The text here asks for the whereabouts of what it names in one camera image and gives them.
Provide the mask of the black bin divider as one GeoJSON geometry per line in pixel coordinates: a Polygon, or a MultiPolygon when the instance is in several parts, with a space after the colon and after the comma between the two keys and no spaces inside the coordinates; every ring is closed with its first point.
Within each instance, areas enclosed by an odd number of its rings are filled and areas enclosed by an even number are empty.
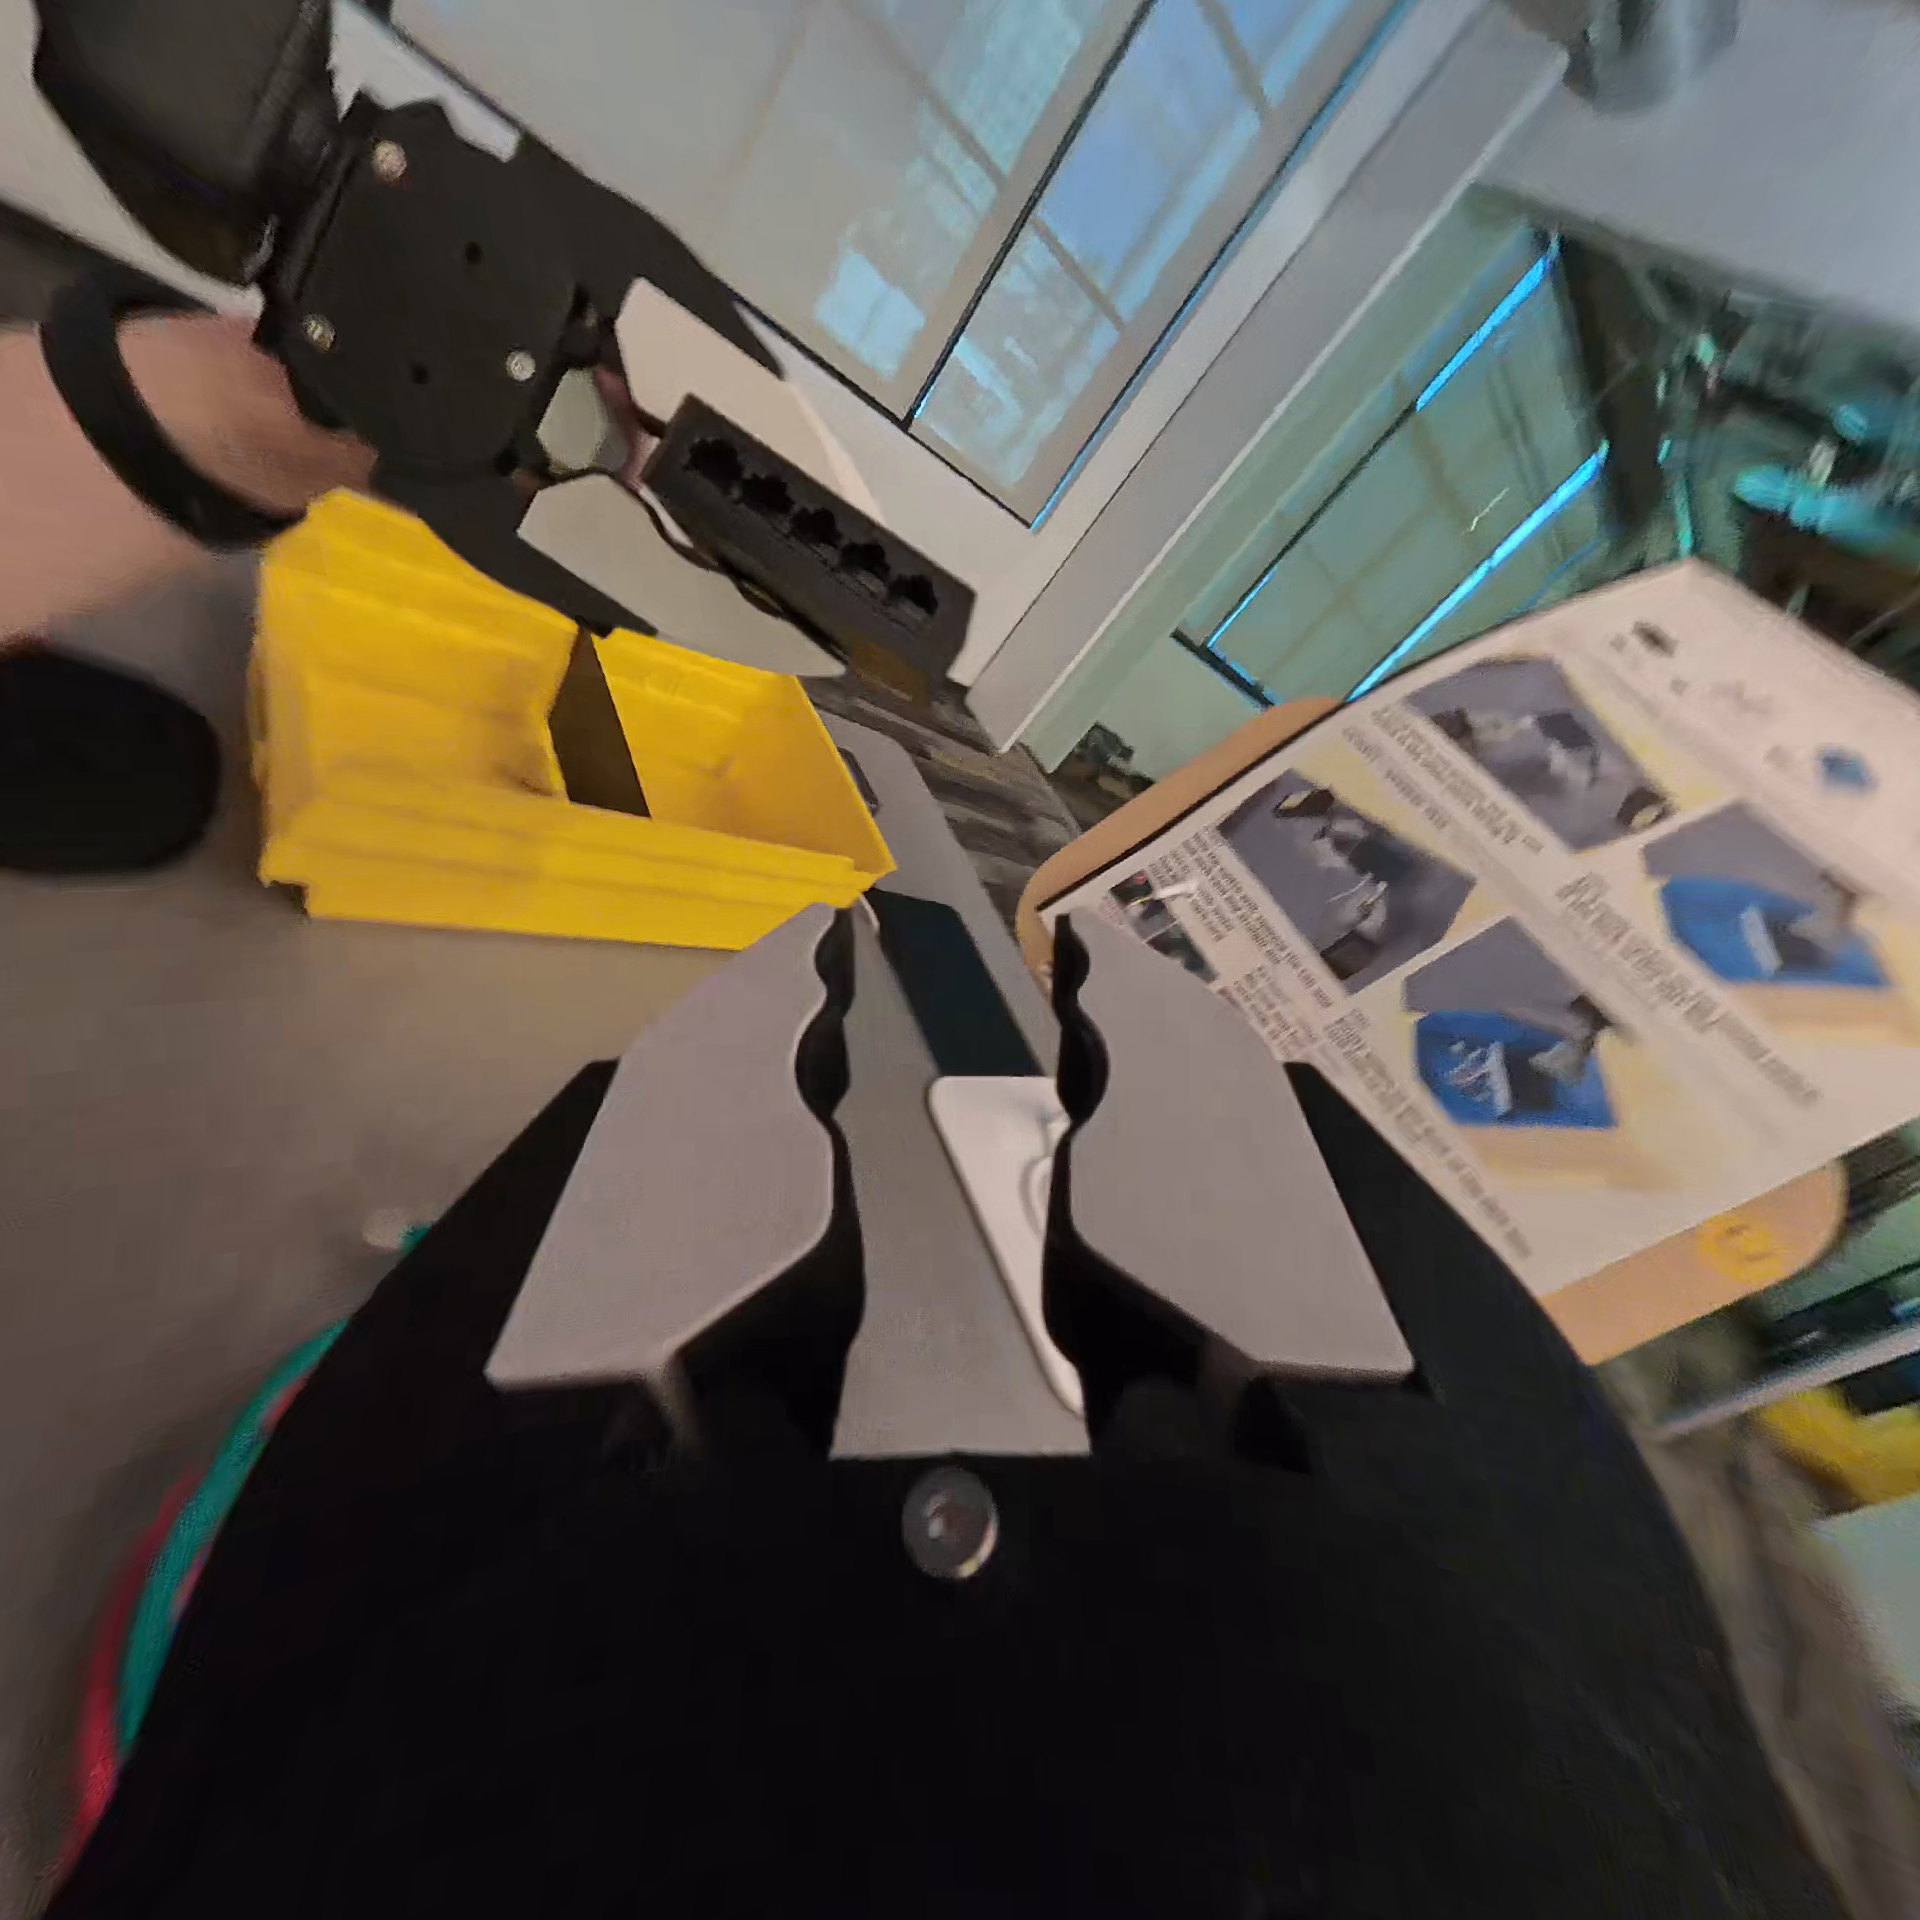
{"type": "Polygon", "coordinates": [[[649,818],[649,800],[625,734],[597,638],[578,623],[560,688],[549,703],[549,744],[561,794],[571,805],[590,805],[629,818],[649,818]]]}

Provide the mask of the yellow bin with divider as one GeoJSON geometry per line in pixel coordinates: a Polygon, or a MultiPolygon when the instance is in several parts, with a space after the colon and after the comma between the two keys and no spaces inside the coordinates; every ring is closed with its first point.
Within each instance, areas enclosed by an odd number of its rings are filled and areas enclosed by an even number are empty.
{"type": "Polygon", "coordinates": [[[329,922],[741,951],[900,869],[801,678],[597,638],[644,817],[575,802],[578,623],[417,517],[329,494],[260,570],[260,877],[329,922]]]}

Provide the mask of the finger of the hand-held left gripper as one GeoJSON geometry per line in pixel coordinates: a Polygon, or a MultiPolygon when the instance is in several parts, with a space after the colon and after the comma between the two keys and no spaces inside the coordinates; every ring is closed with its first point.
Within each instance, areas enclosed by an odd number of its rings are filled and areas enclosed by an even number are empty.
{"type": "Polygon", "coordinates": [[[725,567],[673,541],[614,476],[571,476],[537,494],[519,540],[622,608],[629,628],[795,678],[844,678],[846,663],[725,567]]]}
{"type": "Polygon", "coordinates": [[[687,400],[699,400],[757,441],[781,436],[781,368],[734,346],[655,279],[637,277],[629,287],[614,316],[614,346],[639,418],[669,425],[687,400]]]}

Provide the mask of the large window with blinds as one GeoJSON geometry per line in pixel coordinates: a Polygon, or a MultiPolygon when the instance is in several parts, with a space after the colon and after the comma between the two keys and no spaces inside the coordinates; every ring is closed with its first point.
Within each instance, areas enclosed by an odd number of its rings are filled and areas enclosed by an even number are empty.
{"type": "Polygon", "coordinates": [[[1025,522],[1406,3],[395,3],[1025,522]]]}

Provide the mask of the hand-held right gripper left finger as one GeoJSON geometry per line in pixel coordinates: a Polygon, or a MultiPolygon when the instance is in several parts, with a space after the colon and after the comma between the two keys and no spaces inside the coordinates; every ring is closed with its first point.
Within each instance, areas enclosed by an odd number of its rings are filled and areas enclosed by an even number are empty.
{"type": "Polygon", "coordinates": [[[852,996],[852,913],[810,903],[637,1034],[487,1358],[497,1391],[637,1386],[680,1455],[834,1452],[867,1317],[852,996]]]}

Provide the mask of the white stand base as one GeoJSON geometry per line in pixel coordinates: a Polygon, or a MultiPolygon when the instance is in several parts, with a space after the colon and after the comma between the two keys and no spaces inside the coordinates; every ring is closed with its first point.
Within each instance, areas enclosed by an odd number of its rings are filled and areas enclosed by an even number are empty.
{"type": "Polygon", "coordinates": [[[1051,1165],[1068,1133],[1051,1076],[943,1075],[929,1088],[929,1114],[1044,1384],[1081,1416],[1085,1384],[1054,1346],[1042,1302],[1051,1165]]]}

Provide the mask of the printed instruction sheet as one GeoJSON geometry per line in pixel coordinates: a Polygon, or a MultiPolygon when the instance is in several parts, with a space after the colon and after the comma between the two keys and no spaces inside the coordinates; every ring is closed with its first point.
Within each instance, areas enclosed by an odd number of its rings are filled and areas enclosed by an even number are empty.
{"type": "Polygon", "coordinates": [[[1360,692],[1039,913],[1197,973],[1558,1292],[1918,1119],[1918,687],[1667,565],[1360,692]]]}

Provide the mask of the black ethernet switch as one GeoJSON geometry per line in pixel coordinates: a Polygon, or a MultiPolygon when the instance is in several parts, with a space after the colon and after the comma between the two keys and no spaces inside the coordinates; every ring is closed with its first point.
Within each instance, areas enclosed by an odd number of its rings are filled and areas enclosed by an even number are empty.
{"type": "Polygon", "coordinates": [[[857,673],[920,699],[951,678],[974,587],[701,398],[644,467],[692,545],[857,673]]]}

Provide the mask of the person's left hand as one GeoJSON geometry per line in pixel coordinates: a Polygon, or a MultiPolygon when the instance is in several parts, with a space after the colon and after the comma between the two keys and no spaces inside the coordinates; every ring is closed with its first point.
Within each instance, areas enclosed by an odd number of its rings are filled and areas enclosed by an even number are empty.
{"type": "MultiPolygon", "coordinates": [[[[241,319],[142,314],[117,346],[162,433],[253,508],[299,517],[334,491],[374,494],[377,455],[302,414],[286,368],[241,319]]],[[[84,441],[40,330],[5,330],[5,642],[142,599],[213,567],[213,553],[144,507],[84,441]]]]}

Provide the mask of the black table mat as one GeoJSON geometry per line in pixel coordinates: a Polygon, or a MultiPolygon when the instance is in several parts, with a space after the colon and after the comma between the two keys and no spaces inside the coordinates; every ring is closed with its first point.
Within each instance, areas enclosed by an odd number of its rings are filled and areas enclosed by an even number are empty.
{"type": "Polygon", "coordinates": [[[935,1076],[1039,1076],[1042,1061],[954,903],[871,888],[881,956],[935,1076]]]}

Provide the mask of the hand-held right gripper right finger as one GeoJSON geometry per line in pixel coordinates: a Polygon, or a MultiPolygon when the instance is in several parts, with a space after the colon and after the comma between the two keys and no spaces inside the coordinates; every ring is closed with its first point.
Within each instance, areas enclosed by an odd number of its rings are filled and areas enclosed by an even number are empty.
{"type": "Polygon", "coordinates": [[[1091,1452],[1296,1455],[1286,1384],[1413,1384],[1411,1341],[1286,1069],[1191,973],[1054,924],[1044,1329],[1091,1452]]]}

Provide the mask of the black textured pad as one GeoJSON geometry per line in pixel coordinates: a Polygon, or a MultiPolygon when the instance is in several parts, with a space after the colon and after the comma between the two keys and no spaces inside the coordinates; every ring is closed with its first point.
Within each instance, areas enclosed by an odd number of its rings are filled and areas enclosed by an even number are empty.
{"type": "Polygon", "coordinates": [[[224,744],[163,687],[49,647],[5,654],[5,870],[125,877],[189,855],[224,744]]]}

